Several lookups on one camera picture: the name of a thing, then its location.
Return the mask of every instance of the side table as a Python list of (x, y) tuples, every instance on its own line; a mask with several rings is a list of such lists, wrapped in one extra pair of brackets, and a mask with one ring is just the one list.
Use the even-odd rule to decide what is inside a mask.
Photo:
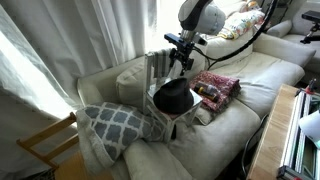
[(320, 179), (320, 150), (298, 125), (300, 118), (313, 111), (312, 104), (320, 101), (320, 96), (304, 91), (296, 96), (297, 90), (281, 86), (247, 179)]
[(276, 179), (285, 148), (297, 88), (282, 85), (274, 101), (247, 179)]

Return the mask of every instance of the gray patterned pillow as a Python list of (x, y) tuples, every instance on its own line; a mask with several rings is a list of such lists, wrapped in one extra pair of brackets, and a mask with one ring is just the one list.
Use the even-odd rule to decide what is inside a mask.
[(93, 173), (113, 165), (135, 140), (162, 141), (165, 131), (159, 121), (121, 104), (88, 105), (78, 110), (76, 116), (80, 150), (87, 169)]

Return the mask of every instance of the black cable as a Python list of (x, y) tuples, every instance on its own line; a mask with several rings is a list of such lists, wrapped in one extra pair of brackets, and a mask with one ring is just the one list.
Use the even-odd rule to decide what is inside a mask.
[[(269, 9), (270, 9), (270, 6), (268, 6), (268, 8), (267, 8), (267, 12), (269, 11)], [(263, 20), (266, 20), (266, 17), (264, 17), (264, 19)]]
[[(234, 52), (228, 54), (228, 55), (225, 55), (225, 56), (222, 56), (218, 59), (214, 59), (214, 58), (211, 58), (209, 56), (206, 56), (204, 55), (204, 53), (200, 53), (201, 55), (205, 56), (206, 58), (210, 59), (210, 60), (213, 60), (213, 61), (218, 61), (218, 62), (221, 62), (221, 61), (224, 61), (224, 60), (227, 60), (229, 58), (232, 58), (233, 56), (239, 54), (240, 52), (242, 52), (243, 50), (245, 50), (246, 48), (248, 48), (259, 36), (260, 34), (263, 32), (263, 30), (266, 28), (267, 24), (269, 23), (270, 19), (271, 19), (271, 16), (276, 8), (278, 4), (278, 0), (272, 0), (271, 2), (271, 6), (269, 6), (269, 11), (267, 12), (267, 15), (265, 16), (265, 20), (264, 22), (262, 23), (261, 27), (258, 29), (258, 31), (252, 36), (252, 38), (247, 42), (245, 43), (242, 47), (240, 47), (239, 49), (235, 50)], [(208, 66), (208, 70), (214, 65), (215, 63), (213, 64), (209, 64)]]
[(250, 142), (251, 140), (255, 137), (255, 135), (260, 131), (260, 129), (264, 126), (265, 124), (265, 121), (266, 119), (268, 118), (269, 114), (266, 114), (262, 120), (261, 120), (261, 123), (260, 123), (260, 126), (259, 128), (256, 130), (256, 132), (253, 133), (253, 135), (249, 138), (249, 140), (247, 141), (245, 147), (244, 147), (244, 150), (243, 150), (243, 154), (242, 154), (242, 158), (241, 158), (241, 169), (242, 169), (242, 172), (244, 174), (244, 177), (246, 178), (247, 177), (247, 171), (246, 171), (246, 168), (245, 168), (245, 165), (244, 165), (244, 161), (245, 161), (245, 158), (246, 158), (246, 153), (247, 153), (247, 150), (248, 150), (248, 147), (250, 145)]
[(281, 23), (283, 18), (286, 16), (287, 11), (288, 11), (289, 6), (290, 6), (291, 3), (292, 3), (292, 0), (287, 4), (286, 10), (284, 11), (284, 13), (282, 14), (281, 18), (279, 19), (279, 23)]
[(208, 63), (208, 68), (207, 68), (207, 70), (209, 70), (210, 67), (212, 67), (213, 65), (215, 65), (216, 63), (219, 62), (219, 61), (216, 61), (215, 59), (213, 59), (213, 58), (205, 55), (205, 54), (201, 51), (201, 49), (199, 49), (199, 48), (197, 48), (197, 47), (193, 47), (193, 50), (197, 51), (199, 54), (201, 54), (202, 56), (204, 56), (204, 57), (206, 58), (207, 63)]
[(264, 5), (264, 1), (265, 1), (265, 0), (263, 0), (263, 1), (261, 2), (261, 5), (260, 5), (261, 8), (262, 8), (263, 5)]

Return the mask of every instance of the throw pillow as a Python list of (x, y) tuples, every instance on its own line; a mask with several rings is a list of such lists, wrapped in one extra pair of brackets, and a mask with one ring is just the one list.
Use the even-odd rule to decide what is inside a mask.
[(132, 180), (194, 180), (167, 144), (137, 140), (123, 156)]
[(126, 69), (117, 77), (117, 94), (122, 104), (142, 111), (144, 79), (144, 61)]
[(209, 71), (201, 71), (189, 83), (190, 88), (194, 89), (198, 82), (210, 84), (218, 89), (219, 98), (212, 101), (206, 96), (202, 97), (201, 107), (196, 112), (196, 117), (203, 125), (208, 125), (217, 115), (223, 112), (232, 98), (240, 93), (239, 79), (221, 76)]
[(261, 24), (263, 18), (264, 13), (259, 10), (236, 12), (226, 20), (218, 36), (225, 39), (237, 39), (251, 29), (253, 25)]
[(121, 104), (91, 104), (78, 110), (76, 116), (80, 150), (93, 174), (112, 166), (135, 140), (162, 141), (165, 132), (161, 122)]

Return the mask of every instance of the couch armrest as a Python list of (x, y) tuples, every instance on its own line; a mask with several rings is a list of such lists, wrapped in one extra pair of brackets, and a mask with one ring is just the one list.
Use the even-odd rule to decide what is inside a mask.
[(77, 88), (83, 105), (104, 101), (120, 103), (116, 89), (118, 75), (144, 59), (144, 56), (141, 56), (96, 74), (79, 78)]
[(267, 54), (304, 67), (316, 50), (267, 34), (261, 34), (253, 43), (253, 51)]
[(268, 29), (267, 34), (278, 38), (282, 38), (283, 36), (288, 34), (291, 28), (292, 21), (286, 20)]

